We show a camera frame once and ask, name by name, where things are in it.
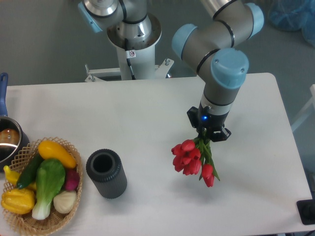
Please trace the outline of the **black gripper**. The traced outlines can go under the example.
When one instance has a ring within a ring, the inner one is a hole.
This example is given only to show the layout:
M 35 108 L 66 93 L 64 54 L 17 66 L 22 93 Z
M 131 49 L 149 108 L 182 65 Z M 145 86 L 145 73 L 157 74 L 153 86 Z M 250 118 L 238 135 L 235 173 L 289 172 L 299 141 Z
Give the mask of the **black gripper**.
M 223 127 L 226 117 L 230 112 L 233 103 L 215 104 L 210 101 L 200 101 L 199 108 L 192 106 L 187 111 L 190 124 L 197 133 L 203 128 L 212 129 L 209 139 L 212 142 L 226 141 L 231 131 Z

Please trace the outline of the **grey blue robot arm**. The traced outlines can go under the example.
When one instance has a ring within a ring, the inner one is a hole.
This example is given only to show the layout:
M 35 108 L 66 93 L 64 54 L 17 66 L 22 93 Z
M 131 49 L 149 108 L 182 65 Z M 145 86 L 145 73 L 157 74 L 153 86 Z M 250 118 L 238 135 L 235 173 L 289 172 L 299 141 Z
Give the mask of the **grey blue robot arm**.
M 224 122 L 249 68 L 247 56 L 235 46 L 262 29 L 264 15 L 259 6 L 240 0 L 205 0 L 203 5 L 211 25 L 183 25 L 171 45 L 205 82 L 199 106 L 187 112 L 192 127 L 199 137 L 220 142 L 231 134 Z M 147 11 L 146 1 L 82 0 L 78 8 L 93 31 L 105 31 L 116 47 L 123 80 L 154 78 L 161 26 Z

